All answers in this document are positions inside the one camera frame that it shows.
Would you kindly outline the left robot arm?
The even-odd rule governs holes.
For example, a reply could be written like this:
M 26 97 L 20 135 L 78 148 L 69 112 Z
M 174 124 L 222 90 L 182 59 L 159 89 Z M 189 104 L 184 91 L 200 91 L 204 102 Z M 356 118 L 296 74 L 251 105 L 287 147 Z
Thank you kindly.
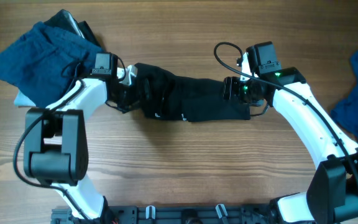
M 74 86 L 45 109 L 33 108 L 14 151 L 14 165 L 23 151 L 23 171 L 16 175 L 28 185 L 55 191 L 67 204 L 66 217 L 53 212 L 52 223 L 117 223 L 119 217 L 88 176 L 86 120 L 102 105 L 123 113 L 137 105 L 139 69 L 119 66 L 112 53 L 97 54 L 92 70 L 73 77 Z

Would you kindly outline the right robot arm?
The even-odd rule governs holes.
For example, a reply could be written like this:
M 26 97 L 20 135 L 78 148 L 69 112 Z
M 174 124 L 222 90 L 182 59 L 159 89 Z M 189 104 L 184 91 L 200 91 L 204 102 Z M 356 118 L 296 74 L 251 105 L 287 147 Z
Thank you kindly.
M 268 223 L 342 223 L 358 218 L 358 143 L 344 134 L 314 97 L 301 72 L 283 68 L 273 43 L 240 51 L 223 96 L 248 105 L 265 101 L 307 148 L 316 168 L 308 190 L 270 201 Z

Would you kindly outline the black t-shirt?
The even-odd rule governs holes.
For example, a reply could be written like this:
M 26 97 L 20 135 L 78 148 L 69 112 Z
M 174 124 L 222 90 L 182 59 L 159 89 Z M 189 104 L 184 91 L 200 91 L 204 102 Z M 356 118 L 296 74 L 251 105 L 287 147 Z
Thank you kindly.
M 222 81 L 176 76 L 144 63 L 135 67 L 139 104 L 147 118 L 189 122 L 250 119 L 249 105 L 223 98 Z

